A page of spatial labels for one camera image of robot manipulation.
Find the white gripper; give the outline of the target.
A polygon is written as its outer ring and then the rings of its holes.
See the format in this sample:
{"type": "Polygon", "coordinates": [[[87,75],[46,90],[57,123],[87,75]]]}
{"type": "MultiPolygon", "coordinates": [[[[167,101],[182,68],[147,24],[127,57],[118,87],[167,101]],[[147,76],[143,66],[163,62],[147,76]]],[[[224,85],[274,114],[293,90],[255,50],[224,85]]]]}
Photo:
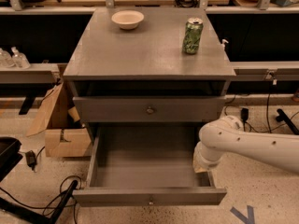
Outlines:
{"type": "Polygon", "coordinates": [[[223,153],[198,142],[194,148],[192,166],[196,173],[210,171],[218,166],[223,153]]]}

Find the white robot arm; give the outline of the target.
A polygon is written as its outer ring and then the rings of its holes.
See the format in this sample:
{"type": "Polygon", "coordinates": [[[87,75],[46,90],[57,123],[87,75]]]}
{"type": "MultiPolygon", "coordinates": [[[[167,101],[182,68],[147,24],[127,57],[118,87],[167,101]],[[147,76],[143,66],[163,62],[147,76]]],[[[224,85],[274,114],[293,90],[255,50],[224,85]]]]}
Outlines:
{"type": "Polygon", "coordinates": [[[280,133],[249,133],[236,116],[205,124],[193,152],[196,173],[216,168],[225,152],[235,153],[282,170],[299,173],[299,136],[280,133]]]}

